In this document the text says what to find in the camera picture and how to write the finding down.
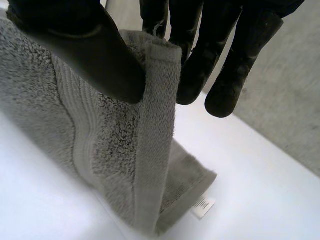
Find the terry cloth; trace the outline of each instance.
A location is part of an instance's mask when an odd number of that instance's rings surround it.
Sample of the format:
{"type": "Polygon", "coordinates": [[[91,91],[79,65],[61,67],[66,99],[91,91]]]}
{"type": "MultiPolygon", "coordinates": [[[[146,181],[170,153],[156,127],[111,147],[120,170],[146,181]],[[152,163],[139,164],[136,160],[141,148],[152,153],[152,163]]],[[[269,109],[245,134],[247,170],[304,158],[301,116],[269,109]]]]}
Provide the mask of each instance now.
{"type": "Polygon", "coordinates": [[[160,234],[216,174],[173,140],[181,49],[143,32],[121,35],[146,71],[139,104],[100,94],[1,18],[0,108],[60,166],[98,189],[128,225],[160,234]]]}

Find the care label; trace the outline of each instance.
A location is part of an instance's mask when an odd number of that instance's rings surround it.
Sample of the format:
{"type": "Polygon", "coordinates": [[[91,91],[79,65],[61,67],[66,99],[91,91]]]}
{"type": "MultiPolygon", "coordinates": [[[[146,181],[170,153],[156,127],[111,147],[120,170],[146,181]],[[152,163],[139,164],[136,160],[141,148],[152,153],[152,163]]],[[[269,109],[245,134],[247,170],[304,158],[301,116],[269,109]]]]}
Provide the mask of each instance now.
{"type": "Polygon", "coordinates": [[[206,195],[202,195],[200,199],[191,208],[193,214],[200,220],[207,214],[207,212],[215,205],[216,201],[212,198],[208,198],[206,195]]]}

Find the glove finger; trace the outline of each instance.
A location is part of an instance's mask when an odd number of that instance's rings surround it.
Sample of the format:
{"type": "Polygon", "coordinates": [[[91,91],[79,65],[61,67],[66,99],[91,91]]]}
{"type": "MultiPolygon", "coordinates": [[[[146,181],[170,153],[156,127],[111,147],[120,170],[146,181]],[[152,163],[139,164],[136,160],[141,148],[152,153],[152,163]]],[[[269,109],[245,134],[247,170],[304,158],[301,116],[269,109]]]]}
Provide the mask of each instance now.
{"type": "Polygon", "coordinates": [[[142,31],[163,39],[168,22],[169,0],[140,0],[142,31]]]}
{"type": "Polygon", "coordinates": [[[182,48],[182,64],[190,55],[198,29],[203,0],[170,0],[170,42],[182,48]]]}
{"type": "Polygon", "coordinates": [[[177,103],[192,104],[200,95],[241,13],[241,7],[225,0],[205,0],[199,39],[182,68],[177,103]]]}

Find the towel fold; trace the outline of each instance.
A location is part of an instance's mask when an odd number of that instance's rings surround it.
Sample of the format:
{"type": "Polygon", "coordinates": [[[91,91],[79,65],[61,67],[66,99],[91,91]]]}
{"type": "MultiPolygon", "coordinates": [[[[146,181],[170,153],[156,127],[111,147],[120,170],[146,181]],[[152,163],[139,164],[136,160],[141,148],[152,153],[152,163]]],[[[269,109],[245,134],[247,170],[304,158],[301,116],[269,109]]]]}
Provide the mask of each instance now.
{"type": "Polygon", "coordinates": [[[1,18],[0,108],[128,225],[161,234],[217,175],[173,140],[181,49],[143,32],[121,35],[146,71],[135,105],[100,94],[1,18]]]}

